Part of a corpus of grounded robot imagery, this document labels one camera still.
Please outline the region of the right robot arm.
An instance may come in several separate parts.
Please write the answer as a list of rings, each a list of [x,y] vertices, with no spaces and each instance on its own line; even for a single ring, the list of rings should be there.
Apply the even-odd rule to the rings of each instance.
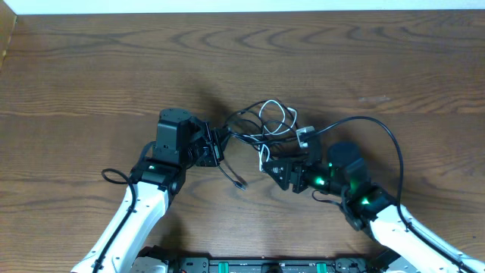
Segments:
[[[396,197],[372,182],[354,143],[342,142],[320,157],[282,158],[262,168],[282,190],[301,193],[313,188],[338,196],[340,211],[357,231],[396,253],[418,272],[482,272],[484,263],[438,237],[420,223]]]

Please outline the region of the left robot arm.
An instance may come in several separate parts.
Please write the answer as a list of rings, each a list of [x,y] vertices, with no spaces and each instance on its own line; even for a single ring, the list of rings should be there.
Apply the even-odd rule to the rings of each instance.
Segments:
[[[210,127],[189,111],[164,109],[155,140],[147,143],[129,174],[127,190],[114,217],[74,272],[129,272],[147,236],[169,209],[194,166],[217,167],[230,132]]]

